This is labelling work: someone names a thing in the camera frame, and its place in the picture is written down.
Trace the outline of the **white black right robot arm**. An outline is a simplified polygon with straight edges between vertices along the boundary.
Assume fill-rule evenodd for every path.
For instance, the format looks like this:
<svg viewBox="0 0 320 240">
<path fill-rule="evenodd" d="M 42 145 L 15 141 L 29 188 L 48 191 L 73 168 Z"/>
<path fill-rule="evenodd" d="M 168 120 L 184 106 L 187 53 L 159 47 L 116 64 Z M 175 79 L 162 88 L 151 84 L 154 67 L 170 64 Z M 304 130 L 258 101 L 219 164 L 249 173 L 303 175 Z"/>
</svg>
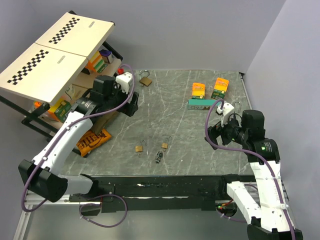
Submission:
<svg viewBox="0 0 320 240">
<path fill-rule="evenodd" d="M 231 142 L 241 145 L 253 171 L 259 201 L 256 202 L 240 177 L 226 175 L 218 187 L 223 199 L 235 201 L 247 222 L 250 240 L 301 240 L 303 233 L 294 226 L 289 215 L 281 180 L 280 153 L 277 143 L 265 137 L 265 117 L 258 110 L 244 110 L 237 120 L 231 105 L 218 107 L 221 120 L 205 126 L 205 140 L 214 150 L 226 150 Z"/>
</svg>

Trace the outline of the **large brass padlock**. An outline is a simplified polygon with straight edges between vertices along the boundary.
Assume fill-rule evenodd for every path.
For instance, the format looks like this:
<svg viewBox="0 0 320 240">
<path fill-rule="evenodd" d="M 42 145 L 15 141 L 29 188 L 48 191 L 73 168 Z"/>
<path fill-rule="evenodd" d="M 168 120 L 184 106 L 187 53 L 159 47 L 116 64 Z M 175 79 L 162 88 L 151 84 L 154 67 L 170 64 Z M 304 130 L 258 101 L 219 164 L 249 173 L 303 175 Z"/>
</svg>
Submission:
<svg viewBox="0 0 320 240">
<path fill-rule="evenodd" d="M 149 78 L 150 72 L 148 70 L 142 70 L 139 75 L 141 76 L 139 83 L 143 86 L 148 87 L 152 83 L 152 80 Z"/>
<path fill-rule="evenodd" d="M 235 108 L 235 109 L 237 109 L 237 112 L 238 113 L 240 113 L 241 112 L 241 109 L 242 109 L 242 104 L 241 104 L 241 102 L 240 101 L 234 101 L 233 103 L 232 103 L 232 105 L 233 105 L 233 107 Z"/>
</svg>

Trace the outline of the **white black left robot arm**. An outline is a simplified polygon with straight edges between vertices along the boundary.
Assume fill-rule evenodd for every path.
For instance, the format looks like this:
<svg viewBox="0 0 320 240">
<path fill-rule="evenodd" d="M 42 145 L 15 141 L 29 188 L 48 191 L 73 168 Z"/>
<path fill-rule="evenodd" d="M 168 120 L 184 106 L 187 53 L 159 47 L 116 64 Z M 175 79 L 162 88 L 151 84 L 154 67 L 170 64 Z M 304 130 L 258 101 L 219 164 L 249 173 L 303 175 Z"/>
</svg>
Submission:
<svg viewBox="0 0 320 240">
<path fill-rule="evenodd" d="M 129 117 L 138 110 L 139 94 L 134 91 L 135 76 L 125 72 L 116 77 L 99 75 L 71 107 L 67 118 L 47 146 L 31 161 L 23 160 L 18 171 L 24 183 L 22 196 L 31 191 L 52 203 L 65 194 L 80 194 L 95 200 L 99 188 L 86 175 L 62 175 L 62 167 L 79 140 L 97 119 L 118 111 Z"/>
</svg>

